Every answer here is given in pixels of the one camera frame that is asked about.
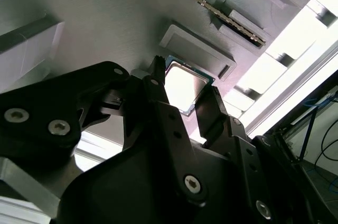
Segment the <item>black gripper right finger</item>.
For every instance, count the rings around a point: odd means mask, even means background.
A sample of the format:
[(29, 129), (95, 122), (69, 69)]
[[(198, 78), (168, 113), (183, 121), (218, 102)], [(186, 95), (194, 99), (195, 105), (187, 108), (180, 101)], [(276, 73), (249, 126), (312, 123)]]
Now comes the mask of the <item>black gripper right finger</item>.
[(215, 86), (196, 102), (203, 147), (224, 157), (223, 223), (337, 223), (314, 184), (281, 138), (249, 138), (230, 116)]

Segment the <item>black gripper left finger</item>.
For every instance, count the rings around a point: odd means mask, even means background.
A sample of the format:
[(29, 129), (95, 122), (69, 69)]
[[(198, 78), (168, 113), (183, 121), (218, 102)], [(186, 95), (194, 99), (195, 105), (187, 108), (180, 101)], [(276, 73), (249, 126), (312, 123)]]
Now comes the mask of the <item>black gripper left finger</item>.
[(149, 74), (131, 76), (113, 62), (101, 62), (1, 94), (1, 156), (41, 173), (65, 165), (81, 133), (121, 116), (126, 151), (150, 141), (178, 164), (192, 145), (165, 89), (165, 60), (155, 57)]

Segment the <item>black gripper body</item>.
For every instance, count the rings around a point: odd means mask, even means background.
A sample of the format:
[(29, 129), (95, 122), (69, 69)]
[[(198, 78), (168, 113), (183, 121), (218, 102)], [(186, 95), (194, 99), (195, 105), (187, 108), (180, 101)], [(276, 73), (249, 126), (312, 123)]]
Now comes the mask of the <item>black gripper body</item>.
[(170, 162), (146, 141), (76, 178), (57, 223), (266, 223), (256, 148), (227, 129)]

